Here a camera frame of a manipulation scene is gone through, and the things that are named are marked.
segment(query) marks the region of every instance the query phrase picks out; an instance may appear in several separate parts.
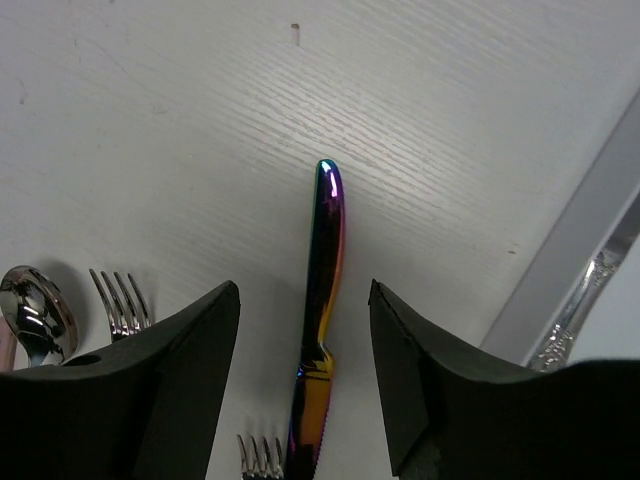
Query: silver cutlery handle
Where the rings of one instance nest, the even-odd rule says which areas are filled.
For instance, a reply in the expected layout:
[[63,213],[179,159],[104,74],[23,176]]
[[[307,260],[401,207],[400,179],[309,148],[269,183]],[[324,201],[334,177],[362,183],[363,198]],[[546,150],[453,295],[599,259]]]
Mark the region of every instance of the silver cutlery handle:
[[604,253],[590,262],[559,319],[554,322],[529,360],[529,368],[539,372],[554,372],[567,364],[571,349],[591,308],[619,266],[618,258],[611,258]]

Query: spoon bowl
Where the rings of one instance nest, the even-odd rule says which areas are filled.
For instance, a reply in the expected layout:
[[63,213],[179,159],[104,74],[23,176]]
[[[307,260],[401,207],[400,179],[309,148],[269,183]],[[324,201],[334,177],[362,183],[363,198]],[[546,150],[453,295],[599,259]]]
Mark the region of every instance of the spoon bowl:
[[30,367],[59,365],[78,348],[76,322],[62,293],[37,268],[21,265],[5,274],[0,309]]

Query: stainless steel utensil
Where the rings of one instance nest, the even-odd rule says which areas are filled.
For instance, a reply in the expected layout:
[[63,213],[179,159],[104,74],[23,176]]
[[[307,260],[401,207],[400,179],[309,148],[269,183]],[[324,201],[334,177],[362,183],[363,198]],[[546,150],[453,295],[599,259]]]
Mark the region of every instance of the stainless steel utensil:
[[154,319],[149,316],[147,302],[144,300],[144,297],[138,288],[138,284],[130,273],[127,274],[127,278],[129,279],[129,283],[131,284],[135,297],[129,293],[129,290],[120,274],[118,272],[113,272],[116,283],[124,297],[124,303],[106,272],[100,272],[100,275],[104,280],[104,284],[107,287],[109,295],[106,294],[102,287],[102,283],[100,282],[100,278],[96,272],[93,269],[90,269],[89,273],[91,274],[93,282],[96,284],[98,294],[100,295],[104,309],[107,312],[107,319],[109,320],[109,327],[111,331],[111,343],[118,342],[130,335],[134,335],[155,323]]
[[30,367],[59,365],[78,348],[76,322],[62,293],[37,268],[21,265],[5,274],[0,308]]
[[321,160],[315,175],[303,335],[285,464],[277,438],[277,457],[272,458],[264,437],[260,445],[249,437],[252,448],[247,452],[238,435],[242,480],[311,480],[315,475],[334,368],[324,339],[338,294],[344,247],[345,202],[340,171],[332,160]]
[[591,308],[622,265],[638,234],[640,195],[626,211],[602,250],[587,264],[578,286],[529,360],[529,368],[553,372],[567,363]]
[[238,435],[238,446],[240,447],[241,479],[263,479],[280,480],[284,478],[283,467],[284,458],[282,456],[282,446],[280,440],[275,440],[275,457],[271,455],[269,442],[262,437],[260,447],[254,437],[249,437],[250,450],[247,451],[242,437]]

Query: silver fork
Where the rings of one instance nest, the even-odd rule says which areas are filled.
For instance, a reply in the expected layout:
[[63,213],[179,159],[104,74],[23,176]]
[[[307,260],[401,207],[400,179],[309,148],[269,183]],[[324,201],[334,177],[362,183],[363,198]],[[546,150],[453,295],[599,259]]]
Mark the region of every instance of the silver fork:
[[282,446],[280,440],[276,438],[276,455],[271,455],[269,442],[265,437],[260,441],[260,447],[253,436],[249,437],[249,448],[247,452],[244,441],[240,435],[238,438],[238,446],[240,447],[241,461],[241,480],[281,480],[284,478],[284,458],[282,456]]
[[138,284],[130,273],[127,274],[127,278],[129,279],[129,283],[133,289],[136,301],[134,301],[134,297],[129,293],[129,289],[125,285],[120,274],[118,272],[113,272],[116,283],[118,284],[118,287],[120,287],[120,291],[124,297],[124,303],[120,299],[120,295],[113,286],[113,282],[106,272],[100,272],[100,275],[107,287],[109,296],[107,296],[104,288],[102,287],[100,277],[98,277],[96,272],[93,269],[89,269],[89,273],[91,274],[93,282],[96,284],[104,309],[107,312],[107,318],[111,328],[111,343],[118,342],[123,338],[134,335],[155,323],[153,319],[149,317],[147,302],[145,302],[144,297],[138,288]]

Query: rainbow knife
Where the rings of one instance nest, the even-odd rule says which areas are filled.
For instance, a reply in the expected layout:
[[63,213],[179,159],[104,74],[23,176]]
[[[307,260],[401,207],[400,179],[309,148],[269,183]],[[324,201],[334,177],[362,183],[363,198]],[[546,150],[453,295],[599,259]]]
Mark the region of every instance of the rainbow knife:
[[333,357],[325,348],[324,339],[342,273],[344,230],[340,172],[332,160],[321,160],[316,169],[304,327],[289,422],[286,480],[311,480],[320,456],[333,379]]

